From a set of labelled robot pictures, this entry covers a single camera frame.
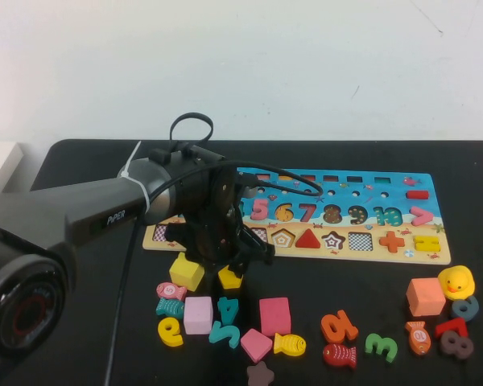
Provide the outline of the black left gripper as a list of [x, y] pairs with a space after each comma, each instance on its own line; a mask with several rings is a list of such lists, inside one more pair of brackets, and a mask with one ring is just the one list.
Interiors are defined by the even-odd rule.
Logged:
[[202, 167], [175, 184], [176, 211], [183, 223], [167, 225], [167, 241], [181, 244], [186, 257], [208, 266], [208, 284], [220, 286], [219, 272], [228, 265], [242, 278], [251, 261], [271, 264], [275, 248], [244, 225], [239, 204], [258, 178], [235, 166]]

